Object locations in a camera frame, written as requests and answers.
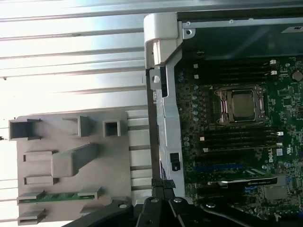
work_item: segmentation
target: sticker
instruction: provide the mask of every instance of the sticker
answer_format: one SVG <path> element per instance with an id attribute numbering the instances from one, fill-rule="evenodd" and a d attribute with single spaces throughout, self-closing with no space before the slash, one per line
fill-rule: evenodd
<path id="1" fill-rule="evenodd" d="M 251 170 L 253 170 L 253 171 L 257 172 L 258 174 L 261 174 L 261 175 L 266 175 L 265 173 L 263 173 L 263 172 L 261 172 L 261 171 L 259 171 L 259 170 L 257 170 L 257 169 L 251 169 Z"/>
<path id="2" fill-rule="evenodd" d="M 276 150 L 276 155 L 277 155 L 277 156 L 282 156 L 282 155 L 283 155 L 283 149 L 282 149 L 282 148 L 278 148 L 278 149 Z"/>
<path id="3" fill-rule="evenodd" d="M 250 170 L 246 170 L 247 173 L 251 174 L 251 175 L 256 175 L 255 173 L 253 173 L 252 171 Z"/>
<path id="4" fill-rule="evenodd" d="M 287 152 L 288 155 L 291 154 L 291 153 L 292 153 L 292 148 L 288 147 L 288 148 L 286 149 L 286 152 Z"/>
<path id="5" fill-rule="evenodd" d="M 288 27 L 282 33 L 299 33 L 303 32 L 303 26 Z"/>

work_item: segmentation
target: capacitor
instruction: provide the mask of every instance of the capacitor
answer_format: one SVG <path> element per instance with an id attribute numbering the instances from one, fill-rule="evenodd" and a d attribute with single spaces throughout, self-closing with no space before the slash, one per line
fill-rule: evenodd
<path id="1" fill-rule="evenodd" d="M 300 71 L 296 71 L 292 74 L 292 79 L 300 82 L 301 80 L 303 80 L 303 74 Z"/>
<path id="2" fill-rule="evenodd" d="M 287 169 L 293 167 L 293 165 L 292 165 L 291 163 L 289 163 L 289 162 L 284 162 L 284 166 L 285 166 Z"/>

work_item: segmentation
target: green circuit board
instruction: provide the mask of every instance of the green circuit board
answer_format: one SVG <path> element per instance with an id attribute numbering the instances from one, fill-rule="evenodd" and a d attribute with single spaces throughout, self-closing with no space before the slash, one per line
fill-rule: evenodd
<path id="1" fill-rule="evenodd" d="M 43 194 L 37 199 L 20 200 L 19 203 L 40 203 L 40 202 L 56 202 L 56 201 L 73 201 L 73 200 L 93 200 L 93 195 L 79 196 L 78 193 L 57 193 Z"/>
<path id="2" fill-rule="evenodd" d="M 249 83 L 245 80 L 232 84 L 212 84 L 212 80 L 205 83 L 203 77 L 209 72 L 203 74 L 198 61 L 176 66 L 186 196 L 196 204 L 220 197 L 260 218 L 297 216 L 303 211 L 303 78 L 300 74 L 303 60 L 274 59 L 273 80 Z M 230 88 L 233 97 L 230 103 L 225 102 L 225 108 L 234 108 L 235 114 L 234 122 L 229 119 L 227 126 L 223 125 L 225 122 L 218 124 L 224 103 L 218 91 L 223 94 L 225 87 Z M 255 123 L 249 111 L 259 105 L 251 98 L 260 90 L 264 115 Z M 210 136 L 211 142 L 205 143 Z M 275 177 L 275 184 L 244 185 L 227 191 L 224 196 L 221 196 L 224 189 L 215 193 L 210 187 L 212 182 L 222 179 L 226 182 L 260 177 L 250 169 L 260 172 L 257 175 L 264 179 Z"/>

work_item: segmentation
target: screw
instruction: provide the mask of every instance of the screw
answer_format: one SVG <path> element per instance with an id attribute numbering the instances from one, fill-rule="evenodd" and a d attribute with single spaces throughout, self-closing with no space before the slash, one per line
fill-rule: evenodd
<path id="1" fill-rule="evenodd" d="M 160 82 L 160 77 L 159 76 L 154 76 L 153 77 L 153 82 L 154 83 L 159 83 Z"/>
<path id="2" fill-rule="evenodd" d="M 213 204 L 213 203 L 208 203 L 206 206 L 207 206 L 208 208 L 215 208 L 215 207 L 216 207 L 216 205 Z"/>
<path id="3" fill-rule="evenodd" d="M 174 202 L 182 202 L 182 199 L 181 198 L 175 198 Z"/>
<path id="4" fill-rule="evenodd" d="M 183 76 L 179 76 L 178 81 L 181 82 L 184 79 Z"/>

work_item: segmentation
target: metal bracket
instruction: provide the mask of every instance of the metal bracket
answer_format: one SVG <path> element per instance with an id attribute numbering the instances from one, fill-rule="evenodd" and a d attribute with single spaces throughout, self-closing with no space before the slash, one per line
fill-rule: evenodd
<path id="1" fill-rule="evenodd" d="M 191 27 L 191 22 L 188 21 L 182 24 L 183 39 L 190 39 L 195 36 L 196 29 Z"/>

